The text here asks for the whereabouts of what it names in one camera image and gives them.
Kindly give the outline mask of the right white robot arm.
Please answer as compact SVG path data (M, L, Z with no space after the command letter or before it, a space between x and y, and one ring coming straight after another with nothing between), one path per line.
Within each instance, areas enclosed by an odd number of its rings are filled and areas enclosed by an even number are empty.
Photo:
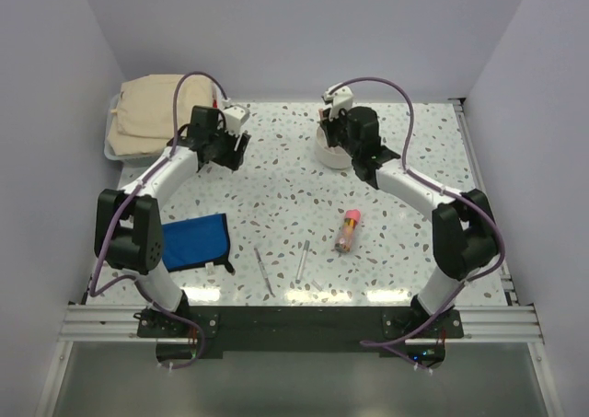
M416 172L399 153L383 144L379 120L369 107L319 111L319 127L328 146L351 158L356 176L417 210L432 225L433 274L411 301L410 326L432 336L443 325L440 311L452 306L459 290L475 273L504 257L504 243L484 192L460 192Z

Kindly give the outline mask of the thin metal craft knife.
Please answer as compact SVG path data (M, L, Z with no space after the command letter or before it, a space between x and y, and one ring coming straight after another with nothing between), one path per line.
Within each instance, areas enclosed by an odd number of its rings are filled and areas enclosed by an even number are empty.
M267 274L267 271L265 269L265 265L264 265L264 263L262 261L260 252L259 252L259 250L258 250L257 247L254 247L254 253L255 253L256 261L257 261L257 263L259 265L259 269L260 269L260 273L261 273L262 279L263 279L263 281L264 281L264 283L266 285L266 288L268 289L268 292L269 292L270 296L275 297L275 294L274 294L274 292L272 290L272 287L271 287L271 282L270 282L269 276Z

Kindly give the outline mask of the pink cap clear tube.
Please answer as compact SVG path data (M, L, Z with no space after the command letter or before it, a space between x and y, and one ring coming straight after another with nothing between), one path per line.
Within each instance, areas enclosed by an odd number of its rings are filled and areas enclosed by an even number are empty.
M348 210L341 225L340 232L335 240L334 249L338 253L348 253L351 251L354 239L355 228L361 220L361 212L357 209Z

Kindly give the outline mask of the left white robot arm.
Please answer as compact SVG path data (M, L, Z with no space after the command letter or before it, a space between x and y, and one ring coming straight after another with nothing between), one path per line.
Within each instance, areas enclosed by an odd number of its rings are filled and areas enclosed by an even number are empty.
M175 129L156 162L132 183L102 191L98 196L94 251L97 263L88 294L98 287L102 266L108 264L130 278L155 310L158 325L170 336L190 327L191 314L183 291L163 263L164 233L160 206L189 178L213 162L237 170L243 163L250 135L242 132L249 110L238 105L223 109L195 106L191 120Z

